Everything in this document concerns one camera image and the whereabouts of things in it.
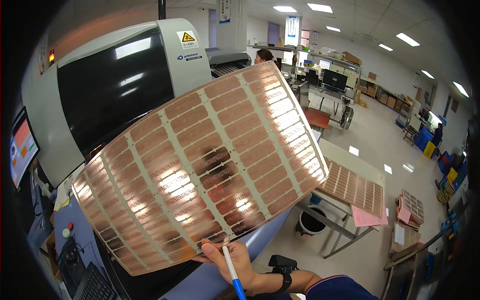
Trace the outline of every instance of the pink paper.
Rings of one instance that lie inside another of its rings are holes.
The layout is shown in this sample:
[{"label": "pink paper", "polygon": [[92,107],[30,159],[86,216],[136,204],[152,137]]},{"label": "pink paper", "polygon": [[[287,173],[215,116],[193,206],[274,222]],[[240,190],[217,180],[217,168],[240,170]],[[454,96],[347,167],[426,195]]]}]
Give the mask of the pink paper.
[{"label": "pink paper", "polygon": [[388,224],[387,212],[385,209],[385,203],[382,203],[382,218],[371,215],[364,211],[361,208],[358,208],[354,205],[352,207],[353,220],[356,227],[362,226],[375,226],[375,225],[386,225]]},{"label": "pink paper", "polygon": [[410,221],[411,212],[406,209],[403,205],[403,197],[400,197],[400,211],[398,212],[397,218],[402,220],[405,224],[408,224]]}]

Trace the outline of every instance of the computer monitor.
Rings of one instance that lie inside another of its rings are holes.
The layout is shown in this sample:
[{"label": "computer monitor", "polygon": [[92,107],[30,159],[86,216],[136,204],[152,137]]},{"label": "computer monitor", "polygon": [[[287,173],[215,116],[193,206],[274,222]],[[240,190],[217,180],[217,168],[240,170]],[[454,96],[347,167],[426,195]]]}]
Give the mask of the computer monitor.
[{"label": "computer monitor", "polygon": [[25,107],[13,121],[12,136],[10,138],[10,174],[15,188],[18,189],[20,181],[28,166],[40,151],[38,143],[30,127]]},{"label": "computer monitor", "polygon": [[322,83],[337,90],[345,91],[348,76],[331,70],[325,70]]},{"label": "computer monitor", "polygon": [[320,60],[320,68],[322,68],[322,70],[329,70],[330,69],[330,64],[331,62],[327,61],[327,60]]}]

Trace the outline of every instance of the worker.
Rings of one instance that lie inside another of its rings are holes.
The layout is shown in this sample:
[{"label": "worker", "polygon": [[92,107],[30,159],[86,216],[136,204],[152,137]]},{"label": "worker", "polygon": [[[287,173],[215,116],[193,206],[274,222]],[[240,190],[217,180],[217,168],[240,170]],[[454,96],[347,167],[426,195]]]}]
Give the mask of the worker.
[{"label": "worker", "polygon": [[438,127],[435,129],[433,133],[432,144],[434,144],[435,147],[437,148],[438,148],[438,144],[440,144],[440,141],[442,140],[442,135],[443,135],[442,128],[443,128],[443,125],[441,123],[438,123]]},{"label": "worker", "polygon": [[268,49],[260,49],[257,51],[257,56],[253,61],[255,64],[273,59],[273,54]]},{"label": "worker", "polygon": [[[247,297],[248,299],[291,300],[289,293],[301,293],[306,295],[307,300],[378,300],[346,275],[322,279],[317,274],[304,270],[296,270],[290,273],[290,286],[285,290],[285,293],[276,294],[284,285],[282,274],[259,274],[255,272],[250,263],[247,246],[242,242],[235,241],[227,247],[242,287],[248,291],[260,293],[254,297]],[[221,276],[232,284],[225,257],[217,247],[206,240],[202,245],[202,251],[204,254],[195,257],[194,260],[202,263],[213,263],[220,271]]]}]

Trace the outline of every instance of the black hair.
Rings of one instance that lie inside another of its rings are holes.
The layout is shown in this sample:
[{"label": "black hair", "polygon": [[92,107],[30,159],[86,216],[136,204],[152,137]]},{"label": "black hair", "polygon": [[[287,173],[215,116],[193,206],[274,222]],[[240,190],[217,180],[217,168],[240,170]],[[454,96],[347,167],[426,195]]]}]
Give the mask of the black hair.
[{"label": "black hair", "polygon": [[258,57],[260,57],[261,59],[263,59],[265,61],[272,60],[272,58],[273,58],[273,54],[268,49],[258,50],[257,55],[258,55]]}]

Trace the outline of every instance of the ceiling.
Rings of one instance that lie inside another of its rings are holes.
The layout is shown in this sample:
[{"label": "ceiling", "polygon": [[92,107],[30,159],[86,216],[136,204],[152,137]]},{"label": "ceiling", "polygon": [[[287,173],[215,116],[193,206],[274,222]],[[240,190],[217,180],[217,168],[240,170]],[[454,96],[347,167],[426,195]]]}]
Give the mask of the ceiling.
[{"label": "ceiling", "polygon": [[[247,0],[248,14],[283,25],[285,16],[302,16],[303,29],[340,36],[372,47],[414,70],[426,70],[447,83],[451,95],[461,100],[452,81],[471,91],[460,58],[451,43],[440,17],[421,0]],[[329,5],[333,13],[316,12],[306,3]],[[215,9],[216,0],[167,0],[168,8]],[[291,6],[297,13],[279,12],[273,6]],[[70,0],[52,21],[49,43],[58,41],[93,20],[105,19],[113,13],[132,10],[157,10],[157,0]],[[325,26],[341,32],[327,30]],[[420,43],[412,47],[396,37],[405,33]],[[369,35],[378,41],[358,36]],[[394,51],[378,47],[382,43]]]},{"label": "ceiling", "polygon": [[[329,5],[333,13],[313,11],[306,3]],[[291,6],[297,13],[279,12],[273,6]],[[249,15],[277,24],[284,24],[286,15],[302,16],[302,29],[341,36],[371,46],[414,70],[426,70],[447,83],[451,95],[459,100],[466,97],[459,93],[452,81],[462,84],[467,92],[471,91],[443,21],[421,0],[250,0]],[[341,32],[328,30],[325,26],[339,28]],[[412,47],[397,38],[401,32],[420,46]],[[358,36],[358,33],[378,41]],[[380,43],[394,51],[378,47]]]}]

